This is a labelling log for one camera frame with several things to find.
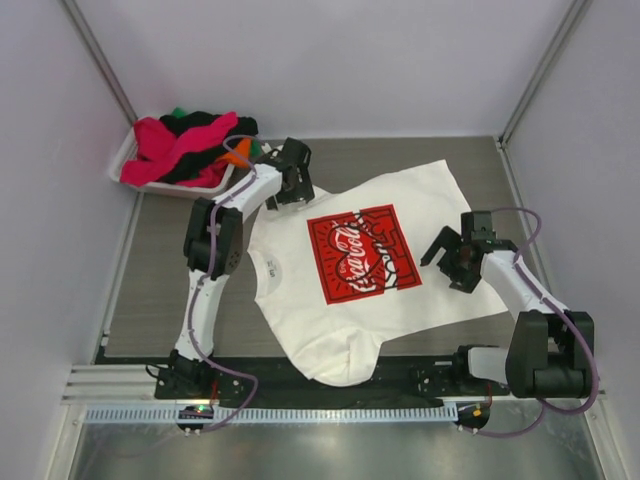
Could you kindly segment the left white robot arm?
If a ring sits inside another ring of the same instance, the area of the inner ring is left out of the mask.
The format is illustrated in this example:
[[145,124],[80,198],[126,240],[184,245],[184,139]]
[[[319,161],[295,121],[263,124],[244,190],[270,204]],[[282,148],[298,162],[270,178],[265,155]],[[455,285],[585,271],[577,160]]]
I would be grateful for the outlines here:
[[205,397],[213,385],[214,329],[225,286],[244,253],[244,223],[260,207],[308,203],[314,199],[310,148],[284,143],[248,162],[249,172],[234,186],[192,206],[183,253],[189,293],[181,332],[168,367],[180,373],[179,388],[190,398]]

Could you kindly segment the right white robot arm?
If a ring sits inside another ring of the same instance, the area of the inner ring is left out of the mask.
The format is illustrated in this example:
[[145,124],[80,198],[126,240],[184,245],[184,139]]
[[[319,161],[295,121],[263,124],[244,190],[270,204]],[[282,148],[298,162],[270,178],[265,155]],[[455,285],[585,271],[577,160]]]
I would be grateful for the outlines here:
[[458,230],[443,227],[422,256],[421,265],[436,264],[454,290],[492,287],[515,321],[506,349],[458,349],[452,386],[469,396],[489,380],[517,398],[593,400],[599,392],[594,321],[557,300],[528,269],[523,251],[498,237],[491,212],[475,210],[461,215]]

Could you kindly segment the white coca-cola t-shirt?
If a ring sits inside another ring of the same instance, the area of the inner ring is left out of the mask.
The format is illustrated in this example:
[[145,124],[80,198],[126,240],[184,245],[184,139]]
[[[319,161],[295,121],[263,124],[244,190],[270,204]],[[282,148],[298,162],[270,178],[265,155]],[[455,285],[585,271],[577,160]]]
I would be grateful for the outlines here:
[[248,245],[255,300],[293,366],[325,385],[357,385],[387,341],[503,313],[491,286],[465,294],[419,265],[468,208],[441,160],[261,209]]

